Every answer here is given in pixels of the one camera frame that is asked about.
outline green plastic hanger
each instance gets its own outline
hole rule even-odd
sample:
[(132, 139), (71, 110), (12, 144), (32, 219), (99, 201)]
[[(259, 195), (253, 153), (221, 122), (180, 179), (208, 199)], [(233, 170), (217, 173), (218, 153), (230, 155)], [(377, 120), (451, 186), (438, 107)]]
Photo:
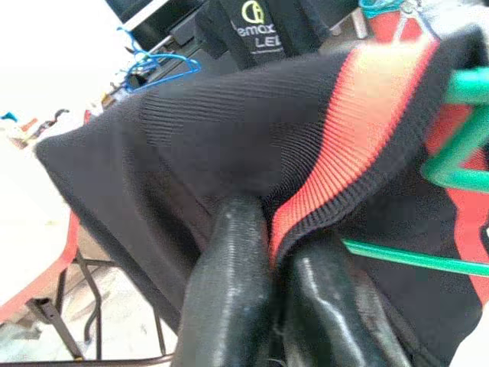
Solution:
[[(467, 122), (439, 153), (421, 167), (422, 175), (435, 185), (489, 193), (489, 172), (461, 168), (472, 152), (489, 139), (489, 67), (455, 71), (449, 82), (446, 103), (476, 105)], [(489, 264), (442, 258), (371, 243), (342, 240), (355, 255), (459, 274), (489, 277)]]

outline red fabric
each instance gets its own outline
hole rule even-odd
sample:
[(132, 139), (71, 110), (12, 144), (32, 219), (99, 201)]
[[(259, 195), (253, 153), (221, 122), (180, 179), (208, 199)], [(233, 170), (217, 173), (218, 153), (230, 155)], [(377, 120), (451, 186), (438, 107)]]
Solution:
[[(369, 19), (372, 31), (374, 31), (375, 39), (378, 42), (392, 42), (394, 33), (400, 20), (400, 11), (390, 11), (377, 15), (375, 18)], [(414, 41), (422, 33), (421, 27), (415, 19), (408, 19), (403, 33), (400, 35), (402, 41)]]
[(370, 44), (350, 53), (329, 101), (316, 165), (304, 185), (274, 214), (272, 259), (289, 230), (372, 165), (400, 122), (436, 48), (436, 42), (421, 41), (389, 47)]
[[(445, 144), (455, 130), (467, 120), (471, 108), (463, 105), (446, 105), (426, 140), (429, 154), (434, 155)], [(464, 164), (465, 168), (487, 171), (486, 161), (481, 151)], [(489, 213), (489, 195), (473, 191), (447, 189), (452, 202), (457, 207), (454, 240), (460, 258), (466, 261), (489, 263), (489, 255), (481, 239), (481, 227), (486, 226)], [(470, 276), (482, 304), (489, 300), (489, 279)]]

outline black t-shirt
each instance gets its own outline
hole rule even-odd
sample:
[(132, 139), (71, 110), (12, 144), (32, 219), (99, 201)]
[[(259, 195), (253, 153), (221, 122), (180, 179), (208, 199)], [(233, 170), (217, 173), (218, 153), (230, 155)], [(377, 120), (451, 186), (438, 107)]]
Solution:
[(329, 35), (310, 0), (209, 0), (196, 37), (214, 58), (229, 50), (240, 69), (316, 51)]

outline yellow-green logo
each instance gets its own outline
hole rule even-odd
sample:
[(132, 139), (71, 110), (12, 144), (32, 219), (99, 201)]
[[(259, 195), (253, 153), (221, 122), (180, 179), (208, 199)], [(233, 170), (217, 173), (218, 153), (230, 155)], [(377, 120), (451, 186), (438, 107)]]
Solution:
[(263, 9), (256, 0), (248, 0), (243, 4), (241, 16), (248, 23), (263, 24), (265, 22), (265, 13), (263, 13)]

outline floor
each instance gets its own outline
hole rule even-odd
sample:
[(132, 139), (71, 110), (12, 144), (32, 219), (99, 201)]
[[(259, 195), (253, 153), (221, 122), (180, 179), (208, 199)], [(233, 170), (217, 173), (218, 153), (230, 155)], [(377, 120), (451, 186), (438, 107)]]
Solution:
[[(102, 295), (103, 359), (143, 359), (160, 356), (154, 314), (123, 271), (98, 268), (93, 272)], [(95, 337), (83, 341), (83, 327), (94, 306), (86, 281), (78, 284), (63, 303), (63, 319), (87, 359), (96, 357)], [(167, 352), (172, 352), (176, 336), (161, 322)], [(95, 336), (95, 325), (92, 327)], [(0, 327), (0, 362), (71, 360), (51, 325), (39, 321), (31, 327), (6, 323)]]

